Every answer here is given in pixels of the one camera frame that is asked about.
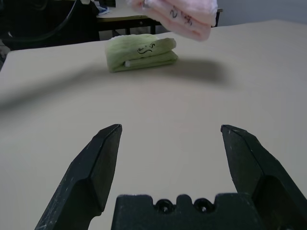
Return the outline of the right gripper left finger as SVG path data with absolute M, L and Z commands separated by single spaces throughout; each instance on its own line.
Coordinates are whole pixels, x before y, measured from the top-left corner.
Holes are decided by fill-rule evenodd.
M 37 230 L 86 230 L 105 210 L 122 126 L 100 130 L 75 157 L 36 225 Z

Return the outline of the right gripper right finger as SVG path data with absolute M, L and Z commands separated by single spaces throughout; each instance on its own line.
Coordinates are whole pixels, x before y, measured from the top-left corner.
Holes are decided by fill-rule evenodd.
M 307 200 L 281 163 L 246 130 L 222 125 L 230 174 L 237 192 L 251 196 L 268 230 L 305 230 Z

